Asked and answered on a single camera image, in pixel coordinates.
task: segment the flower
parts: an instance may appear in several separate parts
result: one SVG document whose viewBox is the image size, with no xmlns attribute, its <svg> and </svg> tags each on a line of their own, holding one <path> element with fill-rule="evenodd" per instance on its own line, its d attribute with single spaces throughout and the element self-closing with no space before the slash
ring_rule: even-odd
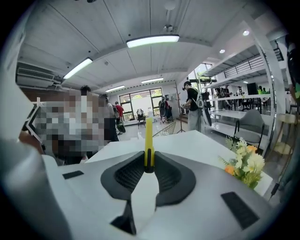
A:
<svg viewBox="0 0 300 240">
<path fill-rule="evenodd" d="M 227 165 L 224 170 L 225 170 L 225 172 L 229 173 L 230 175 L 234 174 L 234 167 L 231 165 Z"/>
<path fill-rule="evenodd" d="M 247 147 L 246 141 L 241 137 L 238 143 L 236 144 L 237 148 Z"/>
<path fill-rule="evenodd" d="M 240 154 L 237 154 L 236 155 L 236 164 L 235 164 L 235 167 L 236 168 L 241 168 L 242 167 L 242 164 L 243 164 L 243 161 L 242 161 L 242 155 L 240 155 Z"/>
<path fill-rule="evenodd" d="M 248 152 L 256 153 L 256 150 L 257 150 L 257 147 L 255 147 L 255 146 L 252 146 L 252 145 L 247 146 L 247 151 Z"/>
<path fill-rule="evenodd" d="M 241 155 L 242 157 L 247 154 L 246 147 L 240 147 L 236 150 L 237 155 Z"/>
<path fill-rule="evenodd" d="M 243 168 L 244 172 L 260 172 L 264 166 L 264 159 L 261 155 L 251 154 L 247 160 L 247 166 Z"/>
</svg>

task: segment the person in red shirt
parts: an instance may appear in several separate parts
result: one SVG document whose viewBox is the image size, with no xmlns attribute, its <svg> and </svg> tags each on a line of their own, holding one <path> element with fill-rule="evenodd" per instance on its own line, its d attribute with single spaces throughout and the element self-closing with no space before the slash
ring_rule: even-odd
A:
<svg viewBox="0 0 300 240">
<path fill-rule="evenodd" d="M 117 109 L 118 112 L 119 112 L 121 122 L 122 122 L 123 125 L 124 125 L 124 119 L 123 119 L 123 111 L 124 111 L 124 108 L 123 108 L 121 105 L 119 105 L 119 102 L 115 102 L 115 105 L 116 105 L 116 109 Z"/>
</svg>

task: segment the artificial flower bouquet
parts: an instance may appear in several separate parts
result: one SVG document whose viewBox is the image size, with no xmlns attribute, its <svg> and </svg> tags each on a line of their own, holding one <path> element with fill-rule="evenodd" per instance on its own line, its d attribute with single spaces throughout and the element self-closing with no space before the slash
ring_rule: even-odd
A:
<svg viewBox="0 0 300 240">
<path fill-rule="evenodd" d="M 262 178 L 263 157 L 256 153 L 256 147 L 247 146 L 243 138 L 240 138 L 236 144 L 232 138 L 227 139 L 226 142 L 228 148 L 236 153 L 236 157 L 229 161 L 219 157 L 226 165 L 225 171 L 247 184 L 249 188 L 254 189 Z"/>
</svg>

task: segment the fluorescent light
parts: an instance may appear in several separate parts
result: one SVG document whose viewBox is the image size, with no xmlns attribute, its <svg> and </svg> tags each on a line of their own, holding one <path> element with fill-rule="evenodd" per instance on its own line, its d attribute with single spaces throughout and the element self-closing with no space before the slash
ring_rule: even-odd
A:
<svg viewBox="0 0 300 240">
<path fill-rule="evenodd" d="M 248 30 L 244 31 L 244 32 L 243 32 L 243 35 L 244 35 L 244 36 L 248 36 L 248 35 L 249 35 L 249 31 L 248 31 Z"/>
<path fill-rule="evenodd" d="M 160 80 L 163 80 L 163 79 L 164 79 L 163 77 L 156 78 L 156 79 L 150 79 L 150 80 L 142 81 L 142 83 L 150 83 L 150 82 L 154 82 L 154 81 L 160 81 Z"/>
<path fill-rule="evenodd" d="M 167 34 L 167 35 L 156 35 L 156 36 L 134 38 L 134 39 L 128 40 L 126 43 L 127 43 L 127 46 L 129 48 L 131 48 L 131 47 L 137 47 L 137 46 L 153 44 L 153 43 L 178 42 L 178 39 L 179 39 L 179 35 Z"/>
<path fill-rule="evenodd" d="M 125 86 L 119 86 L 119 87 L 116 87 L 116 88 L 111 88 L 111 89 L 108 89 L 106 90 L 106 92 L 111 92 L 111 91 L 114 91 L 114 90 L 117 90 L 117 89 L 120 89 L 120 88 L 125 88 Z"/>
<path fill-rule="evenodd" d="M 73 68 L 71 71 L 67 73 L 67 75 L 64 76 L 64 79 L 69 79 L 71 76 L 73 76 L 75 73 L 92 63 L 93 60 L 90 58 L 87 58 L 83 62 L 79 63 L 75 68 Z"/>
</svg>

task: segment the man in black shirt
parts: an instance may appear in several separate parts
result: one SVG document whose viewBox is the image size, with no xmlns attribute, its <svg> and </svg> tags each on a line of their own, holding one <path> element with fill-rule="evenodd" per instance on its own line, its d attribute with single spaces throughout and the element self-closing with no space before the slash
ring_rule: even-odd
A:
<svg viewBox="0 0 300 240">
<path fill-rule="evenodd" d="M 188 129 L 191 130 L 197 130 L 201 132 L 201 114 L 202 110 L 198 108 L 197 105 L 197 97 L 198 97 L 198 91 L 192 87 L 191 82 L 186 81 L 183 85 L 184 90 L 187 90 L 187 98 L 188 101 L 183 105 L 183 108 L 189 106 L 189 112 L 188 112 Z"/>
</svg>

